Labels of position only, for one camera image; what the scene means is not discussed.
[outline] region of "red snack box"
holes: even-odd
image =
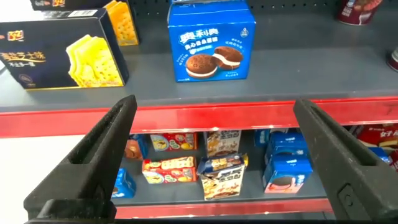
[[[351,132],[367,147],[398,148],[398,124],[355,126]]]
[[[337,19],[345,24],[368,24],[382,0],[343,0]]]
[[[196,133],[151,134],[150,139],[157,152],[178,149],[196,150],[198,144]]]
[[[398,150],[395,150],[390,154],[390,161],[391,168],[398,172]]]
[[[150,184],[197,181],[196,159],[193,156],[163,161],[144,160],[142,174]]]

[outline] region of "cracker image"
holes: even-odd
[[[197,54],[188,58],[187,73],[192,78],[210,78],[217,71],[215,58],[208,54]]]
[[[137,32],[126,2],[111,1],[105,6],[120,46],[139,44]]]
[[[123,81],[106,40],[86,35],[67,47],[69,75],[82,88],[122,86]]]
[[[213,57],[217,65],[225,70],[237,69],[243,61],[242,53],[232,47],[217,47]]]

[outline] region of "blue snack box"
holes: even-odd
[[[136,183],[125,168],[120,168],[114,183],[112,198],[132,198],[135,194]]]
[[[273,156],[262,176],[265,193],[297,193],[312,173],[303,156]]]
[[[301,133],[274,132],[270,136],[264,158],[266,164],[268,164],[273,155],[307,156],[308,146]]]
[[[254,130],[254,146],[265,147],[269,140],[270,129]]]
[[[245,1],[172,4],[168,22],[177,82],[248,76],[256,22]]]
[[[372,152],[375,153],[382,161],[386,162],[387,164],[390,164],[390,159],[387,156],[386,152],[384,152],[383,148],[381,147],[369,147]]]

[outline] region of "biscuit box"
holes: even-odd
[[[197,174],[203,185],[205,200],[239,195],[246,166],[247,157],[245,161],[238,153],[202,158]]]
[[[386,164],[390,164],[391,160],[389,156],[387,156],[386,152],[380,147],[369,147],[369,149],[375,153],[382,161],[384,161]]]
[[[193,156],[163,161],[144,160],[142,174],[150,184],[197,181],[196,159]]]
[[[303,156],[273,156],[262,176],[265,193],[297,193],[312,173]]]
[[[94,9],[105,6],[111,0],[30,0],[33,10],[67,11]]]
[[[245,1],[172,4],[168,22],[177,82],[248,76],[256,22]]]
[[[196,133],[151,134],[150,139],[156,152],[179,149],[196,150],[198,147]]]
[[[112,198],[132,198],[135,194],[136,183],[125,168],[120,168],[114,183]]]
[[[148,147],[143,134],[130,134],[124,149],[124,157],[128,159],[146,159]]]
[[[134,19],[128,0],[112,0],[106,6],[119,46],[137,45],[139,43]]]
[[[367,147],[398,149],[398,124],[359,125],[349,131]]]
[[[272,133],[264,158],[265,163],[268,164],[274,155],[307,156],[308,147],[303,135],[300,133]]]
[[[207,157],[223,156],[238,152],[242,131],[205,132]]]
[[[393,151],[390,156],[390,167],[393,168],[396,172],[398,172],[398,150]]]
[[[127,65],[106,9],[30,11],[0,24],[0,59],[25,89],[123,86]]]
[[[269,141],[269,136],[274,132],[296,133],[297,131],[295,128],[271,128],[254,130],[254,146],[266,147]]]

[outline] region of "red can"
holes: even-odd
[[[343,0],[337,19],[349,25],[368,24],[382,0]]]
[[[398,72],[398,48],[390,55],[387,63],[392,69]]]

